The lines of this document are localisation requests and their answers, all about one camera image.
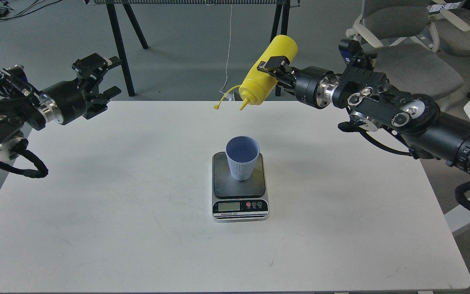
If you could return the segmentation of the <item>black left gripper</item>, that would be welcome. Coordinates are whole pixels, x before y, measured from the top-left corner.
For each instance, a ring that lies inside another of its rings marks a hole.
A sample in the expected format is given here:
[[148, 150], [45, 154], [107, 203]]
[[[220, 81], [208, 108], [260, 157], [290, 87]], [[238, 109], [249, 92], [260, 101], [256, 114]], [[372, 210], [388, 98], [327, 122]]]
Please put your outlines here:
[[122, 91], [113, 86], [98, 93], [98, 84], [109, 69], [121, 64], [117, 56], [103, 58], [97, 53], [76, 60], [71, 66], [76, 80], [58, 82], [39, 93], [39, 110], [45, 121], [67, 125], [78, 117], [89, 120], [106, 111], [107, 104]]

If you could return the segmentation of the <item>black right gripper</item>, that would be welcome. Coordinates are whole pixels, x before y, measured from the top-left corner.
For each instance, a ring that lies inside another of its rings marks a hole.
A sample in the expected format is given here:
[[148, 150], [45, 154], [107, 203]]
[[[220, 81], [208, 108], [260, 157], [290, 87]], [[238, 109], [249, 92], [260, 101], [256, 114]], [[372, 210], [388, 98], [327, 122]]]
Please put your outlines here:
[[298, 102], [317, 109], [332, 103], [332, 91], [338, 85], [334, 72], [314, 66], [305, 69], [291, 67], [287, 56], [272, 56], [267, 61], [261, 61], [257, 70], [276, 79], [278, 85]]

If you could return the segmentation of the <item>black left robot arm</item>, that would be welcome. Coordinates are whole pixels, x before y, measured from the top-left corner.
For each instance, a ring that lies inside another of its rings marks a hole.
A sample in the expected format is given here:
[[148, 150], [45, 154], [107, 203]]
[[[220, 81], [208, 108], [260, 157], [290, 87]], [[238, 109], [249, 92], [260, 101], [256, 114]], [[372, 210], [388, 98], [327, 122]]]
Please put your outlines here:
[[67, 125], [106, 111], [121, 91], [114, 86], [100, 93], [98, 87], [108, 70], [121, 63], [116, 56], [103, 58], [94, 53], [73, 63], [75, 79], [43, 91], [28, 82], [21, 65], [0, 70], [0, 169], [28, 178], [46, 177], [47, 167], [27, 149], [29, 142], [21, 128], [28, 124], [41, 130], [51, 121]]

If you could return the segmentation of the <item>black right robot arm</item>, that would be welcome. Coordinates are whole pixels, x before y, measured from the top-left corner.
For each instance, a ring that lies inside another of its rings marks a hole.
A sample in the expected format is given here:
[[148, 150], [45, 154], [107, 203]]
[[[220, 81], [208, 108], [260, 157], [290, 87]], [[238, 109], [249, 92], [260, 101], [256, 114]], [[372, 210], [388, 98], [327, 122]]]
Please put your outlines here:
[[[297, 69], [283, 53], [273, 53], [256, 63], [256, 69], [275, 78], [297, 100], [317, 109], [332, 103], [347, 110], [348, 122], [338, 128], [358, 132], [373, 145], [390, 153], [399, 151], [375, 141], [367, 132], [384, 129], [399, 140], [415, 159], [443, 159], [470, 175], [470, 122], [442, 112], [428, 95], [411, 94], [390, 85], [384, 73], [375, 72], [375, 54], [364, 53], [356, 40], [339, 44], [346, 69], [341, 74], [318, 67]], [[457, 186], [455, 199], [470, 211], [465, 193], [470, 182]]]

